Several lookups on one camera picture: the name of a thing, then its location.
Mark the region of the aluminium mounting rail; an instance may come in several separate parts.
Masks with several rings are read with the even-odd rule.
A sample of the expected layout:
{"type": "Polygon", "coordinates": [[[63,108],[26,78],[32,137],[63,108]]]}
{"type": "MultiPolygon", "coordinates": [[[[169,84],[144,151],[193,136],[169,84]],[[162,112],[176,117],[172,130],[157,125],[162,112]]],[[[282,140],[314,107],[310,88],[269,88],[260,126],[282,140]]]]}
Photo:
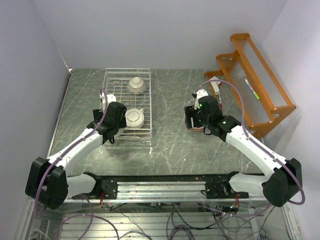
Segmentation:
{"type": "MultiPolygon", "coordinates": [[[[151,178],[134,177],[110,177],[115,179],[118,185],[115,201],[133,200],[136,202],[147,201],[187,201],[187,200],[216,200],[207,199],[201,190],[205,190],[205,182],[199,178],[166,178],[157,176],[151,178]]],[[[80,199],[81,196],[69,197],[67,199],[80,199]]]]}

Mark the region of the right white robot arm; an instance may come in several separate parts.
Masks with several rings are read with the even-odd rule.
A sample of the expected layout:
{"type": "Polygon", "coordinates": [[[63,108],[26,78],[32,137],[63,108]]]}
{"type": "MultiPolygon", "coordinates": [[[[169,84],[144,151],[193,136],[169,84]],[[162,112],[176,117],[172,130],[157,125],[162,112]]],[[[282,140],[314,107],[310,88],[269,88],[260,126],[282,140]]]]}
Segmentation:
{"type": "Polygon", "coordinates": [[[218,101],[207,93],[194,93],[194,105],[186,106],[185,125],[188,129],[201,129],[207,136],[213,135],[248,157],[263,173],[262,176],[234,173],[220,186],[226,198],[237,192],[263,196],[276,206],[282,207],[302,190],[302,165],[273,152],[251,135],[234,117],[224,116],[218,101]]]}

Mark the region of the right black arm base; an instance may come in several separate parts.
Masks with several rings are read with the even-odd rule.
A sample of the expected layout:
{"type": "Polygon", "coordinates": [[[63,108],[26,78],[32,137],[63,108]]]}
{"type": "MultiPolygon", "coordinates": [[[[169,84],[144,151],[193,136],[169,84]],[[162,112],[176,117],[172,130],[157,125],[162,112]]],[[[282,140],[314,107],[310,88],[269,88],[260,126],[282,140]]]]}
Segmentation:
{"type": "Polygon", "coordinates": [[[238,171],[232,171],[228,174],[201,175],[199,179],[205,182],[205,190],[200,192],[207,199],[235,199],[236,195],[239,195],[240,199],[248,199],[249,194],[247,192],[236,192],[229,183],[231,177],[238,173],[238,171]]]}

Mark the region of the green tipped marker pen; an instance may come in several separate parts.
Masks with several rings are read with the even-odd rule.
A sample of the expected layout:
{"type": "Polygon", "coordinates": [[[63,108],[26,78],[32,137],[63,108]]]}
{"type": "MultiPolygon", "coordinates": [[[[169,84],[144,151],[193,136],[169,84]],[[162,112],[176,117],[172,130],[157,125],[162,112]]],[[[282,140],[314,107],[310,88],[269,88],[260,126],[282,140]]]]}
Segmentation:
{"type": "Polygon", "coordinates": [[[259,95],[256,93],[256,91],[254,90],[254,88],[252,87],[251,83],[245,78],[244,79],[245,83],[247,84],[247,86],[249,87],[249,89],[252,91],[253,95],[255,96],[255,98],[257,100],[260,100],[259,95]]]}

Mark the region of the red marker pen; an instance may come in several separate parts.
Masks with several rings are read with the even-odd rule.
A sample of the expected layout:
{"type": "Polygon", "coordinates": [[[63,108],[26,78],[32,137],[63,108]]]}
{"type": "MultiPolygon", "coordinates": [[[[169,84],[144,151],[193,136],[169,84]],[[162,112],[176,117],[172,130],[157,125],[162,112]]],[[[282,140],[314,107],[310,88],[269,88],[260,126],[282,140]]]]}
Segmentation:
{"type": "Polygon", "coordinates": [[[217,101],[218,101],[218,104],[219,104],[219,108],[222,110],[223,109],[223,105],[222,105],[221,93],[219,92],[215,96],[217,98],[217,101]]]}

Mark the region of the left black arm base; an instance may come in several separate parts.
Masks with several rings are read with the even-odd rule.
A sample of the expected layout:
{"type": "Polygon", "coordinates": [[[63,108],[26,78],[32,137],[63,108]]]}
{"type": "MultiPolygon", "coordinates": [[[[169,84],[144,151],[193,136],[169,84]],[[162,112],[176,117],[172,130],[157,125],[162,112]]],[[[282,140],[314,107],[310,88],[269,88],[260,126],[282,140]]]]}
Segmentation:
{"type": "Polygon", "coordinates": [[[89,199],[115,200],[118,195],[118,184],[108,176],[98,176],[91,172],[84,172],[78,176],[67,178],[68,198],[79,197],[84,194],[89,199]]]}

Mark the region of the orange wooden shelf rack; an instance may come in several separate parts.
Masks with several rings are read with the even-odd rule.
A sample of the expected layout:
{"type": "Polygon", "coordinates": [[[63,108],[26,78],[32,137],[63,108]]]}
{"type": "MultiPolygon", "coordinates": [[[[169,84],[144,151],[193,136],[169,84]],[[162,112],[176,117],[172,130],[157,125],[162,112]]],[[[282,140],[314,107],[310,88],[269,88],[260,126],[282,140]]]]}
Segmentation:
{"type": "Polygon", "coordinates": [[[257,139],[264,138],[292,113],[293,104],[270,66],[254,44],[249,33],[230,36],[235,46],[231,53],[219,54],[219,70],[207,71],[204,76],[225,79],[235,86],[233,94],[244,109],[244,119],[257,139]],[[247,86],[247,79],[260,97],[257,100],[247,86]]]}

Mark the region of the white handled soup bowl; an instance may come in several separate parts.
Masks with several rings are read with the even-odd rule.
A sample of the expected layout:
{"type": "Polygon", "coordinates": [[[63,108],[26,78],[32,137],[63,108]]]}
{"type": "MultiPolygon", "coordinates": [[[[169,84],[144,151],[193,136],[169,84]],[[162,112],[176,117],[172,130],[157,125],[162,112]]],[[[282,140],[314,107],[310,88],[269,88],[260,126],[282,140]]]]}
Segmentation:
{"type": "Polygon", "coordinates": [[[126,128],[127,129],[140,129],[145,122],[144,110],[131,108],[125,113],[126,128]]]}

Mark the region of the white red eraser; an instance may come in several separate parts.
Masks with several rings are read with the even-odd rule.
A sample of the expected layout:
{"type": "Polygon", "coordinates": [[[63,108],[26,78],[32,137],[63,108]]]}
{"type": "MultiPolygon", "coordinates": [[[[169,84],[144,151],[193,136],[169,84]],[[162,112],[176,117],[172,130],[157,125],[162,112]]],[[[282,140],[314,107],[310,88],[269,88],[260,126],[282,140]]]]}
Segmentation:
{"type": "Polygon", "coordinates": [[[210,85],[213,89],[214,94],[218,95],[220,93],[219,86],[222,84],[222,82],[216,76],[213,76],[210,80],[211,80],[210,85]]]}

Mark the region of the white wire dish rack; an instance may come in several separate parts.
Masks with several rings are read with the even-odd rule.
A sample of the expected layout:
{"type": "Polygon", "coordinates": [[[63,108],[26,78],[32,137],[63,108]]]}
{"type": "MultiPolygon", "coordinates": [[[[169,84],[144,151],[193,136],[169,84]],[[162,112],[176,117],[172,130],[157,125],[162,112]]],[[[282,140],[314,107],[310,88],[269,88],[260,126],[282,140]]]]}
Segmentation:
{"type": "Polygon", "coordinates": [[[107,94],[113,94],[117,102],[130,109],[142,109],[144,123],[140,128],[122,128],[115,135],[116,140],[150,142],[152,138],[152,96],[151,70],[149,68],[106,68],[103,85],[107,94]],[[141,78],[146,90],[141,94],[133,94],[128,90],[129,81],[141,78]]]}

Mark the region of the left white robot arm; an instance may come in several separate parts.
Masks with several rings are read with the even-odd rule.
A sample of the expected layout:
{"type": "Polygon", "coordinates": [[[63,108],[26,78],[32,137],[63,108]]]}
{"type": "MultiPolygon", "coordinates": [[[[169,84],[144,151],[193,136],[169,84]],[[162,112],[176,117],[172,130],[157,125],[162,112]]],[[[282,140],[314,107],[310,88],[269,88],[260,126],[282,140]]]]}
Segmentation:
{"type": "Polygon", "coordinates": [[[126,111],[126,106],[116,101],[105,110],[93,110],[93,121],[78,138],[47,159],[38,157],[32,162],[25,194],[51,210],[80,194],[98,198],[103,191],[100,176],[90,172],[71,176],[71,172],[93,150],[115,142],[115,135],[127,126],[126,111]]]}

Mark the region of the red patterned bowl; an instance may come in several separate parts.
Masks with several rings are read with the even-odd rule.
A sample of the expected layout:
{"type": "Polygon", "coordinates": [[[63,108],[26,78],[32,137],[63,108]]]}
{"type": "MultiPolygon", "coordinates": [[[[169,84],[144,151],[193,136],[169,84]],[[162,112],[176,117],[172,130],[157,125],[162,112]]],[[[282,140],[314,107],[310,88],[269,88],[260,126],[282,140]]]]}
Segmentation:
{"type": "Polygon", "coordinates": [[[200,133],[200,132],[202,132],[203,130],[204,130],[204,127],[196,127],[196,128],[192,128],[192,127],[190,127],[190,128],[188,128],[188,125],[187,125],[187,121],[185,120],[184,121],[184,123],[185,123],[185,126],[187,127],[187,129],[189,130],[189,131],[191,131],[191,132],[193,132],[193,133],[200,133]]]}

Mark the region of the beige patterned bowl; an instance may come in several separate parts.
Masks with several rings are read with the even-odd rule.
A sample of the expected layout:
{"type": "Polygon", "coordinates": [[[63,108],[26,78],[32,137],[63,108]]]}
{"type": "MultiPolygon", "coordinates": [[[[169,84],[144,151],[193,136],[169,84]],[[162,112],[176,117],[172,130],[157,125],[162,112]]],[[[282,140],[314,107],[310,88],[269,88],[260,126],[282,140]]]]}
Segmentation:
{"type": "Polygon", "coordinates": [[[127,89],[134,95],[141,95],[146,91],[147,84],[141,77],[135,76],[128,81],[127,89]]]}

